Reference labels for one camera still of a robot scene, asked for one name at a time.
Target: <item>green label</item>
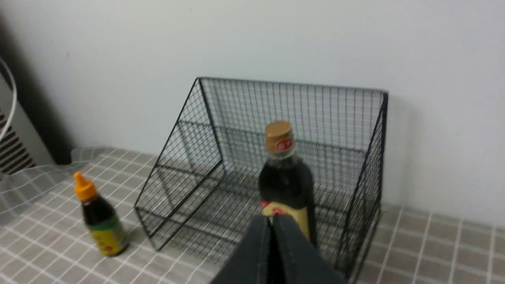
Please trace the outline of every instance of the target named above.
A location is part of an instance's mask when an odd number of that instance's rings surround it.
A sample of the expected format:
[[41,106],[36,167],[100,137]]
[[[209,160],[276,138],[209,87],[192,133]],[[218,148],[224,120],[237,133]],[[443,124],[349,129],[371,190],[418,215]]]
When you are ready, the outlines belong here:
[[128,237],[117,216],[88,228],[104,255],[115,255],[128,244]]

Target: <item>black wire basket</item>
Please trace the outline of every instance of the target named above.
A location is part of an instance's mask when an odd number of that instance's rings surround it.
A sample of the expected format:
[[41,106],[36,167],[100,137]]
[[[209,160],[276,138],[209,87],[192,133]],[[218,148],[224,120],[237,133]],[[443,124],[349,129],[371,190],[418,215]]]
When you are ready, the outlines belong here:
[[374,89],[197,78],[135,203],[153,247],[224,262],[261,212],[264,128],[287,120],[314,176],[321,255],[351,277],[380,212],[387,99]]

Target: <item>orange squeeze cap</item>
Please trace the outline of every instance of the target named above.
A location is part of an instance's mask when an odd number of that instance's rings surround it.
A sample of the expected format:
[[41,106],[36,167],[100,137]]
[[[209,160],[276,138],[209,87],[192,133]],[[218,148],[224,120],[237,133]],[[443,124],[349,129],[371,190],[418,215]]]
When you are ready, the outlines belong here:
[[76,172],[74,174],[74,180],[75,180],[75,195],[77,195],[77,197],[80,200],[82,201],[89,200],[97,195],[96,188],[93,182],[82,176],[81,172]]

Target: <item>white cable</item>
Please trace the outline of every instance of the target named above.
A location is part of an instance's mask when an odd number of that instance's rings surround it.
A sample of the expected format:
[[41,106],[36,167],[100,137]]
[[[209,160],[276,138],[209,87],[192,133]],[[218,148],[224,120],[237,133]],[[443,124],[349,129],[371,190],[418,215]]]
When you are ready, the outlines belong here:
[[4,139],[5,133],[7,133],[7,129],[11,126],[12,119],[14,118],[14,112],[16,110],[16,103],[18,102],[18,90],[16,88],[16,81],[14,80],[14,76],[11,73],[11,70],[7,66],[7,63],[0,57],[0,63],[4,66],[5,70],[7,70],[7,74],[9,75],[9,80],[12,85],[12,107],[11,112],[9,113],[9,118],[7,119],[7,123],[5,124],[2,132],[0,133],[0,141]]

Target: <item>small sauce bottle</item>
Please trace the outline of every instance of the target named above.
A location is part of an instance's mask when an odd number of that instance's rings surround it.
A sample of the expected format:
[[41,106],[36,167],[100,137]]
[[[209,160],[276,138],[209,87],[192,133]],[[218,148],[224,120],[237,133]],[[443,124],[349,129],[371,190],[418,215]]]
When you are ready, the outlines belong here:
[[128,247],[126,234],[116,210],[96,191],[91,180],[74,174],[75,194],[81,200],[84,223],[88,227],[98,248],[105,256],[117,256]]
[[265,127],[268,160],[258,178],[262,214],[288,214],[307,239],[318,247],[314,205],[314,179],[309,167],[296,155],[288,121]]

